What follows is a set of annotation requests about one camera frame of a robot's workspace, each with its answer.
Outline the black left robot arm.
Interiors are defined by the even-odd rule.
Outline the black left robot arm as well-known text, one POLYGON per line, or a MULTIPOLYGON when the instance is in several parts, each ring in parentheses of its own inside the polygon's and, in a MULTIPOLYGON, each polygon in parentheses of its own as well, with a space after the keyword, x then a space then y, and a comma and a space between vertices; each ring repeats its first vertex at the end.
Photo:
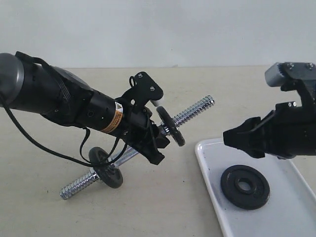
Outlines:
POLYGON ((0 55, 0 105, 43 116, 61 126, 90 128, 123 140, 159 164, 169 140, 151 120, 148 102, 163 90, 145 72, 130 78, 130 88, 111 98, 71 72, 22 52, 0 55))

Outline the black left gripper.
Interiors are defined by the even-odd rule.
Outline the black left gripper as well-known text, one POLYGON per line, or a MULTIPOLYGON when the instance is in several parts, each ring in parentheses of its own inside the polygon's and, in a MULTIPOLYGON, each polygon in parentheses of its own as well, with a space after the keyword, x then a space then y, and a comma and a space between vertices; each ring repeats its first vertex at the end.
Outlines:
POLYGON ((147 107, 135 112, 134 105, 119 103, 118 114, 118 138, 124 147, 138 148, 151 164, 159 165, 165 156, 158 149, 166 148, 170 140, 165 130, 151 120, 152 112, 147 107))

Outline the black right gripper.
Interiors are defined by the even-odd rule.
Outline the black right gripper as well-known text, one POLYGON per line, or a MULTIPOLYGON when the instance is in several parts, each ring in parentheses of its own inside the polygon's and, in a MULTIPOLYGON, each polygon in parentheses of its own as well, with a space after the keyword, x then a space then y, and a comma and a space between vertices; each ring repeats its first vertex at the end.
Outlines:
POLYGON ((264 118, 253 117, 223 132, 226 146, 252 158, 270 154, 279 159, 316 154, 316 107, 276 104, 264 118))

